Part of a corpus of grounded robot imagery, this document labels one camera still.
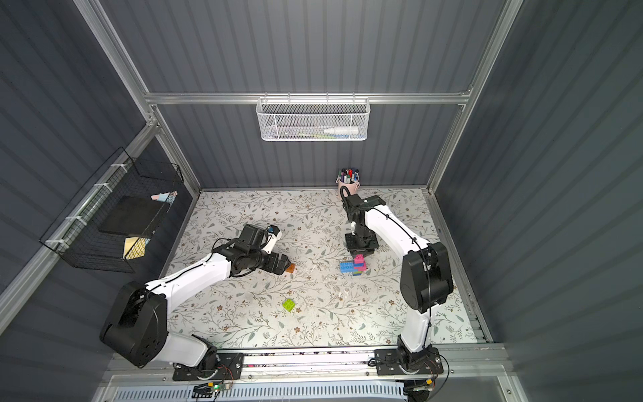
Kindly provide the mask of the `light blue long lego brick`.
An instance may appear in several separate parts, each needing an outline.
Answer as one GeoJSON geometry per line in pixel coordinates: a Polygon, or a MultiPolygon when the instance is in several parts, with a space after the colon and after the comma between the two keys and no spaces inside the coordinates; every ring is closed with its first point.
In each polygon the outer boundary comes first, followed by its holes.
{"type": "Polygon", "coordinates": [[[339,265],[341,273],[351,273],[355,272],[354,263],[352,261],[342,261],[339,265]]]}

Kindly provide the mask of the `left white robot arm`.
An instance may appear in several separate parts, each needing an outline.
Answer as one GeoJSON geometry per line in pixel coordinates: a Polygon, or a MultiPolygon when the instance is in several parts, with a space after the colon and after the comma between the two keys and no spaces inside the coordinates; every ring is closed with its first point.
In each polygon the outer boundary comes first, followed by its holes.
{"type": "Polygon", "coordinates": [[[279,276],[291,266],[285,255],[266,251],[245,254],[218,247],[172,275],[145,284],[131,281],[117,293],[100,330],[100,341],[138,368],[166,362],[213,375],[219,368],[216,346],[194,334],[170,331],[172,313],[202,290],[241,276],[243,269],[279,276]]]}

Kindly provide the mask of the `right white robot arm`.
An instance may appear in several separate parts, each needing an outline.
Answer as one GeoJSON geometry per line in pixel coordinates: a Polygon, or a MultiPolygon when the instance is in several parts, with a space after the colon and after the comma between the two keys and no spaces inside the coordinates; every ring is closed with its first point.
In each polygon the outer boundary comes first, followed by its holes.
{"type": "Polygon", "coordinates": [[[396,347],[400,369],[409,374],[425,368],[434,375],[443,373],[446,359],[432,345],[430,330],[455,288],[446,247],[415,234],[377,195],[363,199],[343,186],[340,198],[351,224],[345,235],[351,256],[370,256],[382,240],[400,259],[400,294],[407,305],[396,347]]]}

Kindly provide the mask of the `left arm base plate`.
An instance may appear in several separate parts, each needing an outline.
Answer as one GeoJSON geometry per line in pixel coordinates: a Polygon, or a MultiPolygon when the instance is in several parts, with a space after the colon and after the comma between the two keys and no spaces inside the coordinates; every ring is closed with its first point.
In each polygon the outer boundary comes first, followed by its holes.
{"type": "Polygon", "coordinates": [[[244,366],[244,357],[243,353],[210,353],[196,367],[175,363],[172,380],[177,382],[238,380],[244,366]]]}

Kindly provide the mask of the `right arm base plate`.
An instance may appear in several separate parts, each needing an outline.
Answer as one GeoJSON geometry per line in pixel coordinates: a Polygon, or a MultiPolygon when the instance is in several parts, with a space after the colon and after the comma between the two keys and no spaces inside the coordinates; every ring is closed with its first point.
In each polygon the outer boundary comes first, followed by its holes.
{"type": "Polygon", "coordinates": [[[445,372],[443,359],[437,348],[430,346],[417,353],[404,348],[380,348],[368,361],[375,367],[379,376],[425,375],[435,377],[445,372]]]}

